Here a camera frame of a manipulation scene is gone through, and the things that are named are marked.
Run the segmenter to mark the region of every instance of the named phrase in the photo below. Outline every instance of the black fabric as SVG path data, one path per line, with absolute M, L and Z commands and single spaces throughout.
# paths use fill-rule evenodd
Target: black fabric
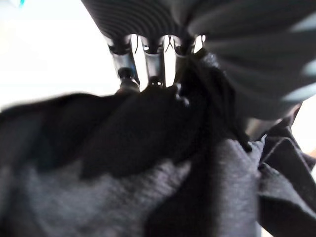
M 253 237 L 258 221 L 275 237 L 313 237 L 315 162 L 291 120 L 245 150 L 222 75 L 200 70 L 166 89 L 1 113 L 1 236 Z

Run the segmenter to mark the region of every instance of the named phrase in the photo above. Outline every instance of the black cloth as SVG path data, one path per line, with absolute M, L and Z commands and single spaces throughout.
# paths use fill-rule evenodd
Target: black cloth
M 259 222 L 313 237 L 315 162 L 291 120 L 247 142 L 223 109 L 221 74 L 199 70 L 165 89 L 1 113 L 0 236 L 253 237 Z

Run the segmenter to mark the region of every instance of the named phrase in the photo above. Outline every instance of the wrinkled cloth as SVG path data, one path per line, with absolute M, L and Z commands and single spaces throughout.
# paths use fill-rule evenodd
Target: wrinkled cloth
M 2 237 L 316 233 L 315 161 L 286 119 L 244 141 L 194 67 L 181 85 L 73 94 L 0 114 Z

